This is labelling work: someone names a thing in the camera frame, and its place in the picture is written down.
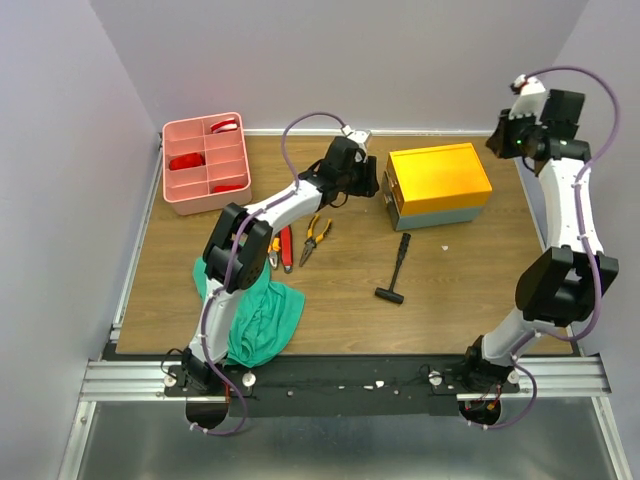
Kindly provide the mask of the yellow needle nose pliers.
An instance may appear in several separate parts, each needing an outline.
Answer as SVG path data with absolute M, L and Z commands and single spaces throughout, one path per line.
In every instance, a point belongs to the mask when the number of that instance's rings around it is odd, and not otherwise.
M 333 220 L 329 218 L 326 222 L 326 225 L 320 230 L 318 234 L 314 233 L 314 229 L 316 227 L 317 222 L 320 219 L 319 214 L 315 214 L 312 219 L 309 221 L 307 226 L 306 240 L 304 243 L 303 251 L 301 254 L 301 258 L 299 261 L 299 266 L 303 267 L 304 264 L 308 261 L 313 251 L 316 249 L 319 243 L 323 242 L 327 237 L 332 228 Z

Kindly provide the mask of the black yellow combination pliers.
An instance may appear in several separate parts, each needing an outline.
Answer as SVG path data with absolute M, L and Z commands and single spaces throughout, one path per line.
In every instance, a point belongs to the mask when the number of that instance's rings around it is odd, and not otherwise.
M 270 267 L 276 270 L 279 265 L 279 253 L 280 253 L 280 237 L 276 235 L 272 240 L 268 248 L 268 261 Z

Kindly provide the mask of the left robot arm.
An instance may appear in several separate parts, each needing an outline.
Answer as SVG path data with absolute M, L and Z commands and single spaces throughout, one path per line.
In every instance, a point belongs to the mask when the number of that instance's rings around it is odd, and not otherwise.
M 224 382 L 217 364 L 240 300 L 262 274 L 275 234 L 331 205 L 339 195 L 373 197 L 379 189 L 376 158 L 367 154 L 371 133 L 335 137 L 325 156 L 297 175 L 283 191 L 257 204 L 227 205 L 204 248 L 205 301 L 192 340 L 181 354 L 186 382 L 201 395 Z

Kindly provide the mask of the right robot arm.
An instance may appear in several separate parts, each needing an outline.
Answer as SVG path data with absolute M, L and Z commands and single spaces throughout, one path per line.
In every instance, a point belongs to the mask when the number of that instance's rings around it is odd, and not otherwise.
M 532 81 L 516 92 L 486 145 L 498 158 L 533 161 L 545 201 L 547 248 L 518 280 L 514 309 L 467 349 L 460 379 L 474 392 L 505 383 L 516 358 L 540 337 L 559 339 L 572 323 L 594 320 L 619 272 L 593 222 L 585 169 L 590 146 L 576 137 L 584 94 Z

